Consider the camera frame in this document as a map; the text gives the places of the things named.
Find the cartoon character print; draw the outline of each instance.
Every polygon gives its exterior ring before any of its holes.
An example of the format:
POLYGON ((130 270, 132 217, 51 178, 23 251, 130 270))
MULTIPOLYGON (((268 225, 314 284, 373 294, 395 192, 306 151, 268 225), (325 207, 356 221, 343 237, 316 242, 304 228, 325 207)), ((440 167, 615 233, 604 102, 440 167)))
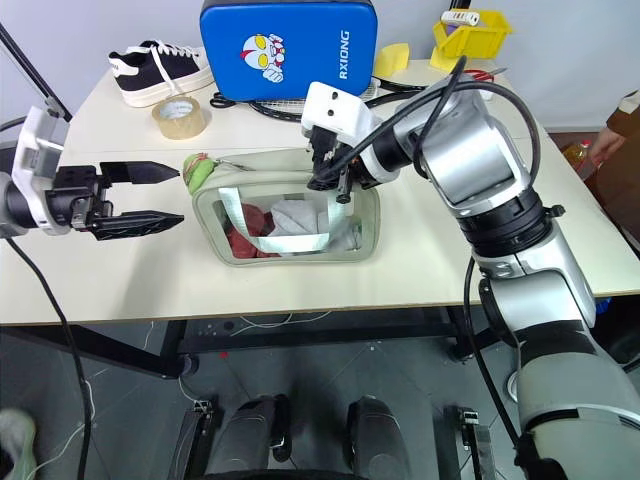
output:
POLYGON ((270 34, 253 35, 247 38, 240 56, 251 68, 262 70, 262 76, 273 83, 284 80, 282 64, 284 63, 284 46, 282 38, 270 34))

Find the person's arm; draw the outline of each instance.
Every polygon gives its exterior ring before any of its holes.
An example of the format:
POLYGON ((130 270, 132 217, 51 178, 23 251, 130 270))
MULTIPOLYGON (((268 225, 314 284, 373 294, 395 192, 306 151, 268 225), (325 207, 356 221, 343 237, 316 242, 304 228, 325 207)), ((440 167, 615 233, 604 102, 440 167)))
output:
POLYGON ((600 166, 611 158, 625 139, 640 131, 640 90, 624 97, 618 108, 607 120, 607 126, 598 134, 593 147, 589 150, 589 159, 600 166))

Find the tape roll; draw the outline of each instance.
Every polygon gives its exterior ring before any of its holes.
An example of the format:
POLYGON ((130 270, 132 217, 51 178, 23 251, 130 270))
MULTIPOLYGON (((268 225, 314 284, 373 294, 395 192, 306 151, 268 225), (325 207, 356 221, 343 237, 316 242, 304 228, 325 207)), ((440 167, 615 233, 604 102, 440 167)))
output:
POLYGON ((195 137, 205 127, 200 104, 191 97, 167 98, 153 107, 151 115, 162 134, 171 140, 195 137))

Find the blue zippered case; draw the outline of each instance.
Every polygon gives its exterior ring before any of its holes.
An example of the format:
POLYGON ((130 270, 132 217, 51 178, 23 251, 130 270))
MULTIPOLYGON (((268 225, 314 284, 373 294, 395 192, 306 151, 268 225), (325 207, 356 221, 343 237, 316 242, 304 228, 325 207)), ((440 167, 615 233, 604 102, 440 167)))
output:
POLYGON ((237 101, 303 98, 313 81, 361 94, 377 26, 369 0, 206 0, 200 14, 218 89, 237 101))

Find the white wall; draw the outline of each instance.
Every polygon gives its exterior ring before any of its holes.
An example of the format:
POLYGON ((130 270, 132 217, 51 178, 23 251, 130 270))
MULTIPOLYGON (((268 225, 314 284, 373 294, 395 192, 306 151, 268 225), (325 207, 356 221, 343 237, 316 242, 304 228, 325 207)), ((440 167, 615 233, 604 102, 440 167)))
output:
MULTIPOLYGON (((379 46, 409 41, 413 58, 431 52, 431 26, 448 0, 373 1, 379 46)), ((201 44, 201 4, 1 0, 0 19, 74 112, 107 69, 111 50, 124 50, 147 38, 201 44)), ((640 2, 473 0, 473 6, 501 9, 514 26, 516 33, 507 38, 498 61, 509 67, 509 78, 547 127, 596 128, 620 96, 640 86, 640 2)), ((23 115, 38 99, 0 55, 0 121, 23 115)))

